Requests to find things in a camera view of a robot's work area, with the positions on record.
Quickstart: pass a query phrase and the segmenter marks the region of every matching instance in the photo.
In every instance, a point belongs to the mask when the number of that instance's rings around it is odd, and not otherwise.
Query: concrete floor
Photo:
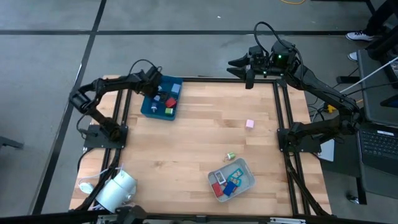
[[[91,30],[100,0],[0,0],[1,29]],[[113,0],[106,3],[99,30],[251,30],[267,21],[276,30],[358,30],[370,12],[362,2],[306,1],[299,6],[252,0]],[[286,36],[300,49],[304,63],[329,85],[357,65],[346,55],[364,46],[344,36]],[[266,48],[273,36],[260,38]],[[88,35],[0,35],[0,135],[25,143],[24,150],[0,150],[0,217],[24,215],[42,175],[60,124]],[[96,36],[83,83],[107,74],[127,74],[131,63],[148,58],[175,76],[230,77],[227,61],[255,45],[252,35],[101,35]],[[314,97],[306,93],[308,103]],[[73,112],[44,213],[68,209],[83,140]],[[84,119],[82,126],[88,124]],[[354,178],[324,172],[335,215],[393,223],[398,200],[367,194],[367,206],[345,199]]]

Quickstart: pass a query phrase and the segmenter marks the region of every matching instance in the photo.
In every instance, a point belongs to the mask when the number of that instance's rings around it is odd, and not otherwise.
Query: shoe
[[[372,41],[375,36],[369,36],[363,33],[363,31],[350,32],[346,34],[346,38],[348,40],[364,40],[364,41]]]
[[[357,55],[356,55],[356,52],[350,53],[350,54],[348,54],[347,56],[348,56],[348,59],[350,59],[350,60],[352,60],[352,61],[354,61],[354,62],[357,62],[357,61],[358,61],[358,57],[357,57]]]

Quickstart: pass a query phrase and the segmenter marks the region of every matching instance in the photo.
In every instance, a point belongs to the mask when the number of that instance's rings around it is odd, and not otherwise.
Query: wooden table
[[[294,121],[309,122],[304,93],[288,90]],[[280,96],[287,127],[281,89]],[[106,94],[98,109],[111,116],[115,99],[116,92]],[[259,83],[252,90],[245,90],[243,83],[185,82],[175,121],[146,118],[140,112],[142,101],[142,96],[133,94],[127,120],[128,140],[120,162],[137,179],[134,203],[148,213],[291,215],[271,84]],[[255,121],[254,129],[245,129],[247,119]],[[223,162],[227,152],[246,160],[256,184],[220,203],[207,174],[227,163]],[[77,182],[99,173],[103,155],[104,149],[95,149],[83,158],[70,208],[79,206],[87,196]],[[331,212],[319,160],[308,153],[301,153],[301,158],[306,186],[323,209]],[[303,212],[299,192],[296,187],[298,207]]]

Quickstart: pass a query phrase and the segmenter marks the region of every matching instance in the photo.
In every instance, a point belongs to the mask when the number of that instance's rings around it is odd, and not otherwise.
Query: yellow object
[[[285,1],[285,0],[280,0],[281,2],[284,2],[284,3],[286,3],[286,4],[296,4],[296,5],[298,5],[298,4],[303,4],[304,2],[305,2],[305,0],[302,0],[302,1],[300,1],[300,2],[288,2],[288,1]]]
[[[334,110],[336,110],[336,108],[334,108],[332,105],[328,105],[328,113],[333,113]]]

